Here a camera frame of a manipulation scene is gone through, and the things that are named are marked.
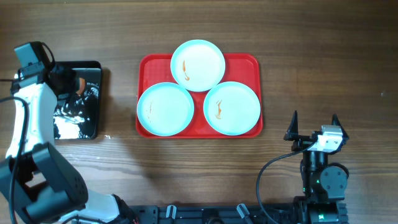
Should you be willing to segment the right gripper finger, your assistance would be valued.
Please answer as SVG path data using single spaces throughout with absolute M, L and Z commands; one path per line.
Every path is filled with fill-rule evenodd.
M 331 124 L 335 125 L 335 126 L 339 126 L 341 128 L 341 131 L 343 133 L 343 140 L 349 140 L 349 136 L 348 136 L 347 132 L 345 131 L 344 127 L 342 126 L 342 124 L 340 123 L 340 121 L 337 117 L 337 114 L 333 114 Z
M 298 114 L 294 111 L 290 125 L 284 135 L 285 141 L 295 141 L 299 138 Z

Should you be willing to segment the green and orange sponge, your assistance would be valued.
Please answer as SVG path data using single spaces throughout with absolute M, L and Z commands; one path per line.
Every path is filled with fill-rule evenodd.
M 79 78 L 79 88 L 78 88 L 78 90 L 76 91 L 76 94 L 77 94 L 77 95 L 81 95 L 81 94 L 84 92 L 85 87 L 86 87 L 86 81 L 85 81 L 85 79 Z

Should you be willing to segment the white plate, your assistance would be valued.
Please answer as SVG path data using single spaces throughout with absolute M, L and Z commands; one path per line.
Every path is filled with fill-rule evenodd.
M 203 114 L 218 133 L 238 136 L 259 121 L 261 104 L 255 92 L 240 82 L 223 82 L 205 96 Z
M 191 94 L 176 83 L 162 82 L 150 86 L 137 103 L 141 126 L 155 136 L 167 137 L 182 132 L 194 115 Z
M 174 80 L 189 91 L 215 87 L 224 76 L 226 60 L 221 50 L 207 40 L 189 40 L 172 54 L 170 71 Z

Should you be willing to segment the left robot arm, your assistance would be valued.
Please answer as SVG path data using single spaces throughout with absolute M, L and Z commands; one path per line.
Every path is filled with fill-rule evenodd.
M 24 223 L 137 223 L 115 194 L 89 190 L 80 173 L 54 143 L 54 118 L 64 95 L 73 96 L 84 78 L 102 78 L 97 61 L 43 63 L 20 68 L 12 81 L 16 104 L 14 136 L 1 162 L 1 193 L 11 220 Z

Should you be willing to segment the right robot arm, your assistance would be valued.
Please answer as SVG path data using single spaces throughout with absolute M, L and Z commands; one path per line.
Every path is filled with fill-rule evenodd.
M 319 131 L 304 136 L 299 134 L 298 114 L 293 113 L 284 140 L 293 142 L 292 152 L 302 154 L 300 173 L 304 196 L 294 198 L 297 223 L 349 222 L 348 210 L 342 202 L 349 171 L 340 163 L 328 162 L 328 156 L 340 152 L 348 139 L 335 114 L 331 124 L 324 124 Z

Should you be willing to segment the red plastic tray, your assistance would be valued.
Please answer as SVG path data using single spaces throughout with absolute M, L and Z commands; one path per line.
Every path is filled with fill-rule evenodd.
M 140 62 L 137 84 L 137 97 L 152 85 L 161 82 L 174 82 L 170 71 L 172 54 L 149 54 Z M 225 53 L 226 70 L 222 82 L 240 82 L 248 86 L 262 100 L 259 62 L 248 53 Z M 215 131 L 206 121 L 203 113 L 205 92 L 192 92 L 195 105 L 190 124 L 171 139 L 225 139 L 227 135 Z

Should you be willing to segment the black rectangular water basin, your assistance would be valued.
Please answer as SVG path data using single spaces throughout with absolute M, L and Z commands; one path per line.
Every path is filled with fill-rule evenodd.
M 53 113 L 55 139 L 94 139 L 100 116 L 103 70 L 97 61 L 57 62 L 58 68 L 69 68 L 85 81 L 81 94 L 68 103 L 57 105 Z

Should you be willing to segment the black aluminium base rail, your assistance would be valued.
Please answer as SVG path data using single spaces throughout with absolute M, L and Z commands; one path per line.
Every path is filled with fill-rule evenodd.
M 334 223 L 348 224 L 344 203 L 301 206 L 294 203 L 234 207 L 132 206 L 136 223 L 209 224 L 209 223 Z

